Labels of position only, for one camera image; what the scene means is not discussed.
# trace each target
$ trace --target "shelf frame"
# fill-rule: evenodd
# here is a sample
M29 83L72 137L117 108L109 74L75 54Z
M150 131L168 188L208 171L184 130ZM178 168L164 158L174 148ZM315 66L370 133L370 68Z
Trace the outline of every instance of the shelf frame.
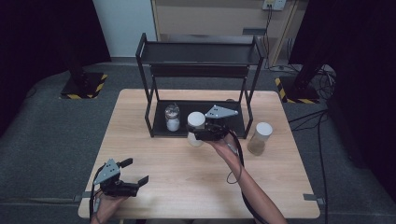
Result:
M264 47L259 38L254 35L250 43L208 43L208 42L156 42L148 41L146 34L142 34L136 50L136 61L148 100L145 121L151 137L154 136L187 136L187 116L190 112L206 113L213 105L219 105L237 110L238 115L222 119L238 137L247 138L253 113L250 102L256 88L257 80L265 57ZM151 88L146 80L143 65L149 66L151 73ZM247 79L250 66L255 65L256 72L247 89ZM237 101L196 101L196 100L163 100L160 97L156 78L158 77L222 77L242 79L242 87ZM149 113L153 96L156 96L157 106L153 124L149 120ZM248 122L245 128L242 99L247 103ZM180 128L176 132L166 129L164 109L167 105L177 103L180 107Z

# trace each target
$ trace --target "jar with white lid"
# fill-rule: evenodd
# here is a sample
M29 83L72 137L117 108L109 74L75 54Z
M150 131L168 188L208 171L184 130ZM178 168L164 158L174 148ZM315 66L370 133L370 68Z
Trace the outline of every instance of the jar with white lid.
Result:
M195 111L189 114L187 117L187 122L188 124L196 129L204 129L205 128L205 115L201 112ZM204 142L202 140L197 140L195 138L194 133L188 133L187 139L193 147L199 147L201 146Z
M256 126L253 136L247 144L247 149L255 156L260 156L265 149L265 142L273 132L269 123L260 122Z

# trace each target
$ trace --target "black curtain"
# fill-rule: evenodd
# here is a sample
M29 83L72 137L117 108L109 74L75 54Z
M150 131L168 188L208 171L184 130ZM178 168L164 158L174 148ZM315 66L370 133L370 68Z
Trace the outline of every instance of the black curtain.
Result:
M330 65L337 75L329 107L345 139L346 150L357 150L351 159L356 162L361 157L358 162L364 162L373 171L396 202L393 5L389 0L380 4L356 0L310 1L290 63L305 64L310 55L321 55L318 51L325 50L321 62ZM329 21L336 25L329 29L326 26ZM313 43L324 32L328 48L314 48Z
M110 61L92 0L2 1L0 31L0 136L37 81L76 69L65 60Z

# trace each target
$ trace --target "wooden table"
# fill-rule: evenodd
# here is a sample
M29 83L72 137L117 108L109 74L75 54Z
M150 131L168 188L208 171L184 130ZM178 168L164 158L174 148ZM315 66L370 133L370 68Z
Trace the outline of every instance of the wooden table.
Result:
M160 95L162 99L225 100L238 99L239 91L161 90ZM121 205L115 217L251 218L239 186L226 182L230 170L214 149L208 144L192 147L187 137L151 138L144 120L146 105L143 90L120 92L86 190L91 190L93 176L108 159L133 158L132 165L120 170L120 179L136 183L149 175L149 182L137 197ZM255 91L251 106L252 129L247 139L240 139L247 171L285 217L318 217L317 202L304 199L304 194L313 191L277 93ZM256 157L247 150L247 144L260 121L270 123L274 132L263 154ZM78 214L89 217L89 199L82 200Z

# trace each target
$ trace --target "robotic hand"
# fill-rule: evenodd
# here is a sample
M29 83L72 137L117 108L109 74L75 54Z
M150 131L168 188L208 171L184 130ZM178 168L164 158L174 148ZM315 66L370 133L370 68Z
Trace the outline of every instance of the robotic hand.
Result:
M238 111L214 105L206 114L207 122L204 129L197 129L187 125L187 130L194 133L196 140L202 141L219 141L223 139L230 129L223 122L223 118L235 116Z
M117 163L113 159L108 160L103 169L99 171L100 173L94 179L93 184L100 184L102 192L108 196L136 197L139 188L149 182L149 176L140 179L137 184L125 183L120 180L120 167L124 168L132 164L133 161L132 158Z

